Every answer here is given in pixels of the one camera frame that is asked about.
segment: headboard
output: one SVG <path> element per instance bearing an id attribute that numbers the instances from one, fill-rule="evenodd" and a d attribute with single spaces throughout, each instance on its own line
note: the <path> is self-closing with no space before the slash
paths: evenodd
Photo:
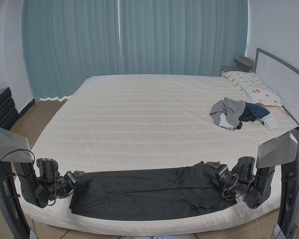
<path id="1" fill-rule="evenodd" d="M 299 122 L 299 70 L 257 48 L 253 72 L 284 102 L 286 112 Z"/>

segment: white wall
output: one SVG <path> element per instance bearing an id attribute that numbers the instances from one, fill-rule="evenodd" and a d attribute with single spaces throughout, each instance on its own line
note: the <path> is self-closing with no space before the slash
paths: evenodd
<path id="1" fill-rule="evenodd" d="M 9 87 L 20 112 L 32 99 L 22 46 L 23 0 L 0 0 L 0 89 Z"/>
<path id="2" fill-rule="evenodd" d="M 246 56 L 261 48 L 299 69 L 299 0 L 248 0 Z"/>

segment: fitted sheet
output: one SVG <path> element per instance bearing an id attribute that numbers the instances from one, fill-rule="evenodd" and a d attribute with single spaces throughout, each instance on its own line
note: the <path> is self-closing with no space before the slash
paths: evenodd
<path id="1" fill-rule="evenodd" d="M 245 100 L 225 77 L 182 75 L 115 75 L 87 79 L 52 118 L 32 151 L 55 159 L 59 172 L 174 168 L 200 161 L 220 161 L 229 169 L 242 156 L 256 157 L 263 142 L 297 125 L 281 108 L 269 108 L 278 128 L 259 121 L 241 130 L 213 123 L 209 112 L 217 101 Z M 279 207 L 280 167 L 270 198 L 257 209 L 242 202 L 223 211 L 163 221 L 119 221 L 71 213 L 71 197 L 37 208 L 20 198 L 33 219 L 59 227 L 110 235 L 176 235 L 220 230 L 249 222 Z M 20 184 L 16 180 L 20 193 Z"/>

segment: curtain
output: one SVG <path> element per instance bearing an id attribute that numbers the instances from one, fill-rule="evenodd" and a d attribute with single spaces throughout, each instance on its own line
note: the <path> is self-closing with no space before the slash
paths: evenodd
<path id="1" fill-rule="evenodd" d="M 22 42 L 35 100 L 122 73 L 117 0 L 24 0 Z"/>
<path id="2" fill-rule="evenodd" d="M 245 54 L 247 0 L 120 0 L 124 74 L 220 76 Z"/>

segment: white label sticker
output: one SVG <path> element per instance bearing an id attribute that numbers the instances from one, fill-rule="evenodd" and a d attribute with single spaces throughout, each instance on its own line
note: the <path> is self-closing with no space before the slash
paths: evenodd
<path id="1" fill-rule="evenodd" d="M 73 178 L 73 176 L 70 173 L 68 173 L 68 177 L 73 181 L 73 183 L 76 183 L 76 180 Z"/>
<path id="2" fill-rule="evenodd" d="M 219 172 L 219 175 L 223 174 L 225 170 L 227 170 L 227 166 L 225 166 L 225 167 Z"/>

